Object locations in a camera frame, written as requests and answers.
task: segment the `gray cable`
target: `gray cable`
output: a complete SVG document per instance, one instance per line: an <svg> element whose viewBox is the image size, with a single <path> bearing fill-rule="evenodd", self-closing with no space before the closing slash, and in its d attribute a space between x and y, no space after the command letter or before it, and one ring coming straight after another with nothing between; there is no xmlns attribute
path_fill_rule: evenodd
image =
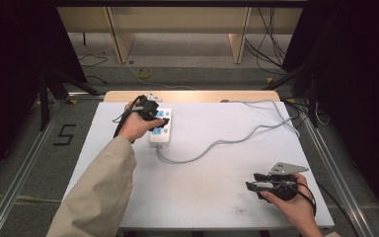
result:
<svg viewBox="0 0 379 237"><path fill-rule="evenodd" d="M294 129L294 131L296 132L297 136L298 137L300 136L300 133L298 132L298 130L294 126L292 126L290 123L288 123L291 120L291 118L284 118L281 115L278 107L276 106L276 103L274 101L272 101L272 100L264 100L264 101L257 101L257 102L237 102L237 101L232 101L231 103L243 103L243 104L245 104L247 106L256 108L256 107L254 107L251 104L260 103L260 102L272 102L272 104L275 107L275 109L276 109L279 117L282 119L282 122L280 122L280 123L278 123L276 125L263 125L263 124L258 125L248 135L246 135L244 138L239 139L239 140L217 140L217 141L213 142L212 144L210 144L204 151L201 152L201 154L199 154L198 156L196 156L194 158L186 160L186 161L174 161L174 160L171 160L171 159L165 157L162 154L162 152L161 152L161 149L163 149L162 146L158 145L156 147L156 150L157 150L157 154L158 154L159 159L161 159L162 161L164 161L166 163L169 163L169 164L186 164L186 163L189 163L189 162L192 162L192 161L196 161L199 158L201 158L202 156L204 156L212 147L214 147L216 145L219 145L219 144L234 144L234 143L240 143L240 142L248 140L261 127L266 127L266 128L269 128L269 129L274 129L274 128L277 128L277 127L282 126L284 124L288 124L291 128Z"/></svg>

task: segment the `floor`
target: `floor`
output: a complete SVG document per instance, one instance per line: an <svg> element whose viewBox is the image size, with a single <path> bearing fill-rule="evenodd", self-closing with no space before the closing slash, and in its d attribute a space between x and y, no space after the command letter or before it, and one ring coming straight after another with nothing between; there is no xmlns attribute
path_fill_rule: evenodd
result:
<svg viewBox="0 0 379 237"><path fill-rule="evenodd" d="M113 52L112 40L109 35L86 34L87 45L83 44L82 34L70 34L71 40L80 60L84 65L84 72L88 77L89 85L99 91L108 90L146 90L146 81L138 80L130 73L130 69L152 68L155 73L153 79L158 80L162 86L199 86L197 89L226 89L237 88L238 82L232 81L232 77L240 77L246 80L247 85L252 82L266 85L268 79L278 79L281 75L261 72L258 76L256 58L246 49L244 50L241 64L234 64L231 56L229 42L225 35L166 35L166 34L140 34L136 35L132 51L127 63L118 64ZM253 45L259 45L263 36L248 35ZM290 36L277 36L278 44L286 50ZM274 60L274 52L270 41L266 41L262 51ZM101 64L93 65L107 59ZM266 70L283 73L270 63L261 62L261 67ZM278 88L281 98L290 95L291 84ZM83 92L71 85L66 85L69 92L83 94ZM68 104L58 102L51 104L53 111L58 111L57 120L53 128L45 137L45 143L40 148L37 160L32 164L28 177L23 183L18 199L12 206L2 228L0 236L44 236L51 222L52 215L56 212L61 197L69 181L69 177L75 167L78 154L86 138L88 128L98 103L102 98L89 98L73 96ZM32 107L31 114L26 118L18 138L10 147L8 157L0 164L0 200L10 188L11 182L16 177L18 170L23 166L26 157L30 156L31 147L36 145L39 128L39 106ZM287 107L290 114L295 116L296 111ZM353 166L341 138L330 123L324 125L326 117L322 117L318 128L325 143L328 145L330 155L335 160L342 178L348 186L348 190L357 202L364 215L364 219L370 229L370 235L379 236L379 202L376 196L366 185L359 171ZM308 158L311 169L316 179L319 180L330 194L346 206L342 197L338 194L338 188L331 179L326 163L323 162L322 152L317 149L312 133L307 126L307 120L296 119L293 123L298 126L300 143ZM64 126L65 132L74 134L68 146L54 146L55 143L66 141L58 136L58 132ZM336 203L323 192L325 201L334 218L336 226L330 230L324 230L325 234L337 232L340 236L353 236L351 226L342 215ZM295 230L272 230L271 236L298 236ZM136 236L160 237L160 236L190 236L190 232L137 232ZM260 236L258 231L207 231L204 236L232 236L251 237Z"/></svg>

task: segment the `beige jacket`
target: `beige jacket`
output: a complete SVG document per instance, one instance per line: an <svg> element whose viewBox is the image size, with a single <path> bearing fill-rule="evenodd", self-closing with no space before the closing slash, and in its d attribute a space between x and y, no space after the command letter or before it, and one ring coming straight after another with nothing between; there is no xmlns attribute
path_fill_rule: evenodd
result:
<svg viewBox="0 0 379 237"><path fill-rule="evenodd" d="M115 236L135 166L130 142L120 136L110 141L61 203L47 236Z"/></svg>

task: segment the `table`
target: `table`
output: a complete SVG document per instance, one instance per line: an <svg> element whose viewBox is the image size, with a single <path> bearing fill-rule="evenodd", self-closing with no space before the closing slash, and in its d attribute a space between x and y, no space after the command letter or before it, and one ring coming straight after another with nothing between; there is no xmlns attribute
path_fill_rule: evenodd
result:
<svg viewBox="0 0 379 237"><path fill-rule="evenodd" d="M114 119L118 110L125 105L114 101L128 102L142 93L107 93L105 101L97 109L67 194L112 138L116 124L108 121ZM215 139L234 139L245 133L241 131L251 130L254 122L273 124L280 119L271 102L261 103L258 105L260 109L253 109L241 103L218 103L222 99L276 101L282 115L288 117L284 104L279 102L275 92L270 91L152 93L164 99L160 108L173 109L171 144L169 150L163 152L175 156L175 159L177 154L178 159L198 154L205 144ZM185 98L191 103L184 103ZM217 146L196 162L184 165L167 164L157 159L147 134L136 140L133 149L137 159L133 192L120 229L198 231L291 228L275 206L258 200L256 194L245 187L245 182L254 179L254 173L266 174L277 161L308 167L299 140L290 127L264 130L243 143ZM316 198L318 225L322 228L334 226L312 172L303 175Z"/></svg>

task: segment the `beige desk panel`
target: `beige desk panel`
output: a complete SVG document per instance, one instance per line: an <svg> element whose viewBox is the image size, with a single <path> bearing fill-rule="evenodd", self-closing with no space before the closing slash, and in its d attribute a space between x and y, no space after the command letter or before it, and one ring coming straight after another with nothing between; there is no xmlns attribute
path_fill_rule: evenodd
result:
<svg viewBox="0 0 379 237"><path fill-rule="evenodd" d="M274 91L152 91L152 93L166 103L221 102L222 100L280 101ZM104 102L129 102L139 95L147 95L147 91L110 91L107 92Z"/></svg>

